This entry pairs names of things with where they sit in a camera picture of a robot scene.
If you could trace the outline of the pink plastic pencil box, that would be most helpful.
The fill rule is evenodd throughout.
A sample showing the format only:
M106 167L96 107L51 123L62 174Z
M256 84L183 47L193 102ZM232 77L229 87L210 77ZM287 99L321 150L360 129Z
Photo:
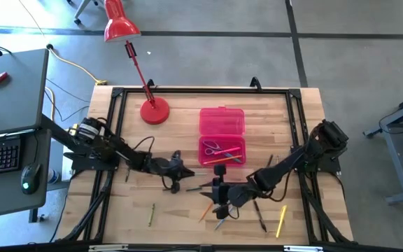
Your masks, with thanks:
M202 141L215 141L226 150L234 147L241 147L242 163L231 162L230 160L220 162L233 167L240 167L246 163L246 141L243 137L245 133L245 115L240 108L202 108L199 112L199 150L198 160L202 166L215 164L202 164L210 160L225 158L224 155L206 155Z

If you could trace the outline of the black pen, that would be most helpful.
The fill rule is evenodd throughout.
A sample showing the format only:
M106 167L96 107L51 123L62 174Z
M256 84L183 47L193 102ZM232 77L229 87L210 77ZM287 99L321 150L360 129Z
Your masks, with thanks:
M257 202L256 202L255 199L253 199L253 206L254 206L255 211L256 211L256 213L257 213L257 217L258 217L258 220L259 220L259 223L260 223L261 228L263 229L264 232L267 232L267 226L266 226L265 223L264 223L264 219L263 219L263 217L262 217L260 208L259 208L259 206L258 206L258 204L257 204Z

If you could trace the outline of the orange pencil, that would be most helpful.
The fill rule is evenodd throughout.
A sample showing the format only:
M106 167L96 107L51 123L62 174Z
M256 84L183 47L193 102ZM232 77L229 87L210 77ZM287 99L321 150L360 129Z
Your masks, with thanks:
M209 205L207 206L207 208L204 210L203 214L200 216L198 222L200 223L202 220L204 220L205 216L207 215L207 213L211 210L211 208L213 207L214 203L210 202Z
M203 162L203 165L210 165L210 164L215 164L215 163L220 163L220 162L224 162L224 161L228 161L228 160L235 160L238 159L240 161L240 158L242 158L242 155L236 155L236 156L231 156L231 157L225 157L222 159L217 159L217 160L210 160L210 161L206 161Z

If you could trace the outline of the light blue pen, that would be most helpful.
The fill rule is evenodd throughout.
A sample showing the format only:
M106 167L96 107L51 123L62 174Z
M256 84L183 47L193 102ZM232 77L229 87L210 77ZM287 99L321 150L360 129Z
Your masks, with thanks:
M225 157L231 157L231 156L236 156L236 155L243 155L242 150L236 150L230 153L223 153L222 155L224 155ZM240 158L240 161L238 159L230 160L231 162L235 162L235 163L242 163L242 157Z

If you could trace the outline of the pink pen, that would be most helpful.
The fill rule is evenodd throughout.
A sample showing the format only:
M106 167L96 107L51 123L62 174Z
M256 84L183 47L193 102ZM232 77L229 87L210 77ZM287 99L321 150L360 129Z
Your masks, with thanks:
M230 153L230 152L239 151L239 150L241 150L241 147L234 147L234 148L229 148L229 149L226 149L226 150L219 150L219 151L214 152L213 154L214 155L219 155L219 154Z

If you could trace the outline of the black metal table frame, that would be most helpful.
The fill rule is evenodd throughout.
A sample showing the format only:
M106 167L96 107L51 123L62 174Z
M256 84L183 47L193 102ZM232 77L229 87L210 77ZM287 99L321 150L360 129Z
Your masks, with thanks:
M236 249L264 246L274 249L279 244L306 245L309 242L304 203L296 174L283 179L272 199L258 199L267 232L260 226L252 202L232 213L237 219L227 220L214 230L219 220L210 210L204 220L200 216L209 205L207 197L198 192L186 192L213 178L213 172L199 164L199 112L202 108L224 106L242 109L245 114L246 163L229 167L226 179L242 181L266 165L288 156L295 142L302 142L304 133L312 130L325 116L319 90L316 88L276 89L269 87L257 92L249 87L214 89L210 87L157 87L158 97L165 98L171 113L161 125L142 121L139 108L143 94L129 87L124 97L115 100L114 116L122 118L122 137L132 146L150 150L158 157L168 158L180 150L185 165L206 176L194 176L181 181L176 194L163 189L158 176L128 172L121 165L117 170L109 199L104 229L105 244L171 244L196 246L199 244L232 245ZM151 227L148 217L152 204L155 214ZM287 211L281 235L275 238L283 205Z

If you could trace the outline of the red desk lamp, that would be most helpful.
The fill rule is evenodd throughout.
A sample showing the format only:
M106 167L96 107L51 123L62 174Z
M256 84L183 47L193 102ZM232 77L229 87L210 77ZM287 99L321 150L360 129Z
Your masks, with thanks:
M140 36L140 29L127 17L121 0L104 0L104 7L108 18L104 30L105 42L124 41L127 55L132 59L143 84L146 101L141 105L140 116L145 123L158 125L163 123L170 114L167 101L161 97L155 97L151 92L136 59L136 51L129 39Z

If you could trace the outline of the purple scissors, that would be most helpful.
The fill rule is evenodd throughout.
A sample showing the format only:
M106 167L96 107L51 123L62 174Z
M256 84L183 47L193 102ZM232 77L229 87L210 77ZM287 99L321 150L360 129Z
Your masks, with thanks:
M204 146L204 153L206 155L214 155L215 153L222 150L222 148L215 141L205 140L205 141L202 141L202 144Z

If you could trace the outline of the yellow highlighter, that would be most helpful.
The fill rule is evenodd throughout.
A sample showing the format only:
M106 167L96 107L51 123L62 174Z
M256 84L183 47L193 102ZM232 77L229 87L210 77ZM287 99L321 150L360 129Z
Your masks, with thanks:
M283 226L283 221L285 219L285 214L286 214L286 211L287 211L287 207L288 207L287 205L283 205L283 207L281 208L281 211L280 211L280 218L279 218L279 222L278 222L278 227L277 227L276 233L275 233L275 238L277 238L277 239L281 235L281 229L282 229L282 226Z

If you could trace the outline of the silver pen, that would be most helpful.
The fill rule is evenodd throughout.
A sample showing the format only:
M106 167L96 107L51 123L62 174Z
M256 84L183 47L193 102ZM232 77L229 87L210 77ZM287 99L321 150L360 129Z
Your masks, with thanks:
M238 216L233 216L232 215L233 211L236 211L238 213L238 209L236 207L230 208L228 210L228 215L218 222L218 224L215 226L214 230L217 230L227 220L227 218L231 218L231 219L234 219L234 220L237 219L239 215Z

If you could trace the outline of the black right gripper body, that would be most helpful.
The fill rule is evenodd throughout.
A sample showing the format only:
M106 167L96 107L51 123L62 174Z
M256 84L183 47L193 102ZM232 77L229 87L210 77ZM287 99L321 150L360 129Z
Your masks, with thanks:
M245 203L254 198L254 188L248 183L231 184L223 183L225 187L226 202L222 205L242 207Z

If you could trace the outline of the grey desk shelf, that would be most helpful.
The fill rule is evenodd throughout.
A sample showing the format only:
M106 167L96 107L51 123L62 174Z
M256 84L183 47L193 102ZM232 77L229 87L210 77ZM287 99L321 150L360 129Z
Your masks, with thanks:
M0 73L8 73L0 83L0 134L39 127L48 56L46 49L0 56Z

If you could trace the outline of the grey office chair base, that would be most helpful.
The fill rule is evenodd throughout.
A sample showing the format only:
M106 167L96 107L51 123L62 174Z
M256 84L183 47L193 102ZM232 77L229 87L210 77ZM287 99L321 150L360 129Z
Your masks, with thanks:
M85 8L87 7L87 5L92 2L95 6L98 6L100 4L100 0L81 0L81 3L79 4L79 6L77 7L77 10L74 14L74 23L76 25L80 25L81 24L81 20L79 19L80 15L82 14L82 12L85 10Z

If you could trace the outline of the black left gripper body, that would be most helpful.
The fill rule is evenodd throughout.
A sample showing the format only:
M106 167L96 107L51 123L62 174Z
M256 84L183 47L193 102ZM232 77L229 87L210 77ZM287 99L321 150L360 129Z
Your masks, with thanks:
M172 181L177 181L177 167L178 159L172 157L170 160L164 159L163 157L147 156L144 162L144 172L159 176L166 176Z

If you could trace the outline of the black computer mouse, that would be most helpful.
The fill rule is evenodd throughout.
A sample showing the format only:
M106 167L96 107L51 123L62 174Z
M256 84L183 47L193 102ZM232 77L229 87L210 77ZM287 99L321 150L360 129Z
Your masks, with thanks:
M40 184L41 164L30 163L21 173L21 191L25 195L31 195L38 190Z

